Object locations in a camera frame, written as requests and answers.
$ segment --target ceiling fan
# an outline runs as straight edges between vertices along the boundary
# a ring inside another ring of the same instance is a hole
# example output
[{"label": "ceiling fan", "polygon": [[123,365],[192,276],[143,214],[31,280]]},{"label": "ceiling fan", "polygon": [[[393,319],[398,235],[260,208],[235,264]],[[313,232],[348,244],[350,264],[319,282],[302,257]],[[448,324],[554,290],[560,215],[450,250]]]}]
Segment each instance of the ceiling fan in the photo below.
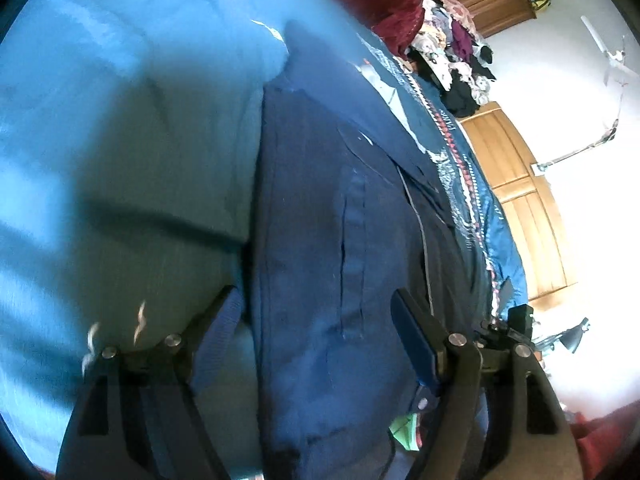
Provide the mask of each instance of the ceiling fan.
[{"label": "ceiling fan", "polygon": [[[607,48],[607,45],[604,43],[600,35],[597,33],[596,29],[593,27],[589,19],[586,16],[582,16],[581,19],[584,25],[587,27],[587,29],[591,33],[591,36],[593,37],[593,40],[598,45],[598,48],[600,49],[601,53],[603,53],[604,57],[607,58],[607,60],[609,61],[607,70],[604,73],[604,85],[605,86],[609,85],[609,76],[611,74],[612,69],[620,70],[632,78],[640,78],[640,75],[638,75],[636,72],[631,70],[628,66],[625,66],[625,59],[626,59],[625,37],[622,36],[622,50],[617,50],[615,53],[613,53]],[[595,142],[592,142],[588,146],[585,146],[584,148],[580,148],[579,150],[575,150],[571,153],[567,153],[565,155],[559,156],[548,162],[538,162],[538,163],[532,164],[531,169],[533,170],[533,173],[535,175],[541,175],[545,173],[545,171],[548,170],[551,166],[557,164],[558,162],[567,160],[568,158],[571,158],[574,155],[578,155],[579,153],[592,150],[593,148],[597,148],[598,146],[601,146],[606,142],[613,140],[616,137],[618,124],[620,122],[620,111],[622,110],[622,99],[624,97],[624,92],[626,87],[626,83],[620,82],[620,81],[618,82],[622,85],[622,92],[620,93],[620,102],[618,104],[618,116],[616,117],[616,120],[613,122],[611,127],[605,130],[603,136],[600,137]]]},{"label": "ceiling fan", "polygon": [[622,70],[622,72],[624,72],[626,75],[631,77],[640,77],[640,75],[638,75],[636,72],[631,70],[629,67],[625,66],[626,52],[625,52],[624,36],[622,36],[622,50],[617,50],[615,51],[615,53],[613,53],[607,48],[607,45],[605,45],[604,41],[602,41],[602,38],[597,33],[593,25],[591,25],[591,22],[586,16],[582,16],[582,22],[589,29],[589,32],[591,33],[593,40],[598,45],[598,48],[600,49],[601,53],[603,53],[604,57],[606,57],[607,60],[609,61],[609,66],[607,66],[607,71],[604,74],[605,86],[609,84],[609,75],[611,73],[612,68],[617,68],[619,70]]}]

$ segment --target green object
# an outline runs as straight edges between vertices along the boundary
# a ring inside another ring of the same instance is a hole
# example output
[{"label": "green object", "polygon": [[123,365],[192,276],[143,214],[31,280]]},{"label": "green object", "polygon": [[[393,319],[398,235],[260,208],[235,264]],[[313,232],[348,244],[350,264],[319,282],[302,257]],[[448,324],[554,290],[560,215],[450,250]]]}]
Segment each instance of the green object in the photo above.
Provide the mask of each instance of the green object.
[{"label": "green object", "polygon": [[389,426],[391,433],[396,440],[402,444],[407,451],[420,451],[418,441],[415,435],[418,430],[418,414],[410,413],[409,415],[399,416]]}]

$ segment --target dark red fabric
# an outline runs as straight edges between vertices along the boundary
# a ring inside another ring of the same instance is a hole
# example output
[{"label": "dark red fabric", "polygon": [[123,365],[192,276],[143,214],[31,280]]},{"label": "dark red fabric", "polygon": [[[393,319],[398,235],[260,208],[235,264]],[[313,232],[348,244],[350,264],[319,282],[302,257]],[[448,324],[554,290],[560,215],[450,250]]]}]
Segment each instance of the dark red fabric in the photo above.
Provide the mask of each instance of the dark red fabric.
[{"label": "dark red fabric", "polygon": [[603,418],[572,424],[585,480],[593,480],[602,471],[639,419],[640,400]]},{"label": "dark red fabric", "polygon": [[404,51],[424,22],[422,0],[339,0],[360,23],[385,42],[392,54]]}]

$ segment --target purple clothing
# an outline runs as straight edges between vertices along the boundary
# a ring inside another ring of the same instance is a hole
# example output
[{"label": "purple clothing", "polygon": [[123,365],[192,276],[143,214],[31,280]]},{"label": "purple clothing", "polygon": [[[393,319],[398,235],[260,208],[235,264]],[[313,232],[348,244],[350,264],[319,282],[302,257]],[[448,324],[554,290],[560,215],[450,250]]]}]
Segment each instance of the purple clothing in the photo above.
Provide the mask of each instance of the purple clothing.
[{"label": "purple clothing", "polygon": [[468,33],[465,27],[460,25],[458,20],[452,20],[451,32],[453,33],[453,43],[451,43],[453,52],[459,58],[469,62],[474,52],[471,34]]}]

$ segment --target jacket pocket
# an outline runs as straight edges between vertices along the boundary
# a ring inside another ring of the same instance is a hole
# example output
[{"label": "jacket pocket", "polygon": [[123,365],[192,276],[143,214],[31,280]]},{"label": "jacket pocket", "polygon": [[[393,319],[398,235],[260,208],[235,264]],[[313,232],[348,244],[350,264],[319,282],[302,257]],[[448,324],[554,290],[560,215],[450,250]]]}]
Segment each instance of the jacket pocket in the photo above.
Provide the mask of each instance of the jacket pocket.
[{"label": "jacket pocket", "polygon": [[342,212],[340,265],[340,329],[344,339],[364,336],[362,301],[367,253],[366,175],[351,168]]}]

